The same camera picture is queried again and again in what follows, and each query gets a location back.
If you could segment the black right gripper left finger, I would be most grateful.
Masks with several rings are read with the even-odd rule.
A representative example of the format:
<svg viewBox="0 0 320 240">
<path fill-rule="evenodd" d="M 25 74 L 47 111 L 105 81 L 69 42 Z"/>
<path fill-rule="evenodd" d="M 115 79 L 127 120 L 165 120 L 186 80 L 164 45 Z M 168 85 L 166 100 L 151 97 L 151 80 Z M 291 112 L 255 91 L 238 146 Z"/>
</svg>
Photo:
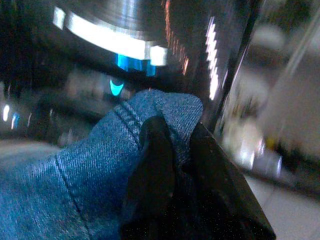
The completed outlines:
<svg viewBox="0 0 320 240">
<path fill-rule="evenodd" d="M 128 178 L 120 238 L 187 240 L 190 225 L 176 184 L 175 153 L 165 119 L 147 119 L 139 140 L 141 158 Z"/>
</svg>

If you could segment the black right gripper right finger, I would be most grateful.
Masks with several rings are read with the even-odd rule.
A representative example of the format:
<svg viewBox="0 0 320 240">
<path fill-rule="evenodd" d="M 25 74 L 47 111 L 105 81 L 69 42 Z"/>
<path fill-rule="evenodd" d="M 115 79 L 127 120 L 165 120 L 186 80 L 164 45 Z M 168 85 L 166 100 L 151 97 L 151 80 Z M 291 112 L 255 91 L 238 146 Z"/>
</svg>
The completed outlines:
<svg viewBox="0 0 320 240">
<path fill-rule="evenodd" d="M 175 132 L 177 240 L 274 240 L 244 175 L 201 124 Z"/>
</svg>

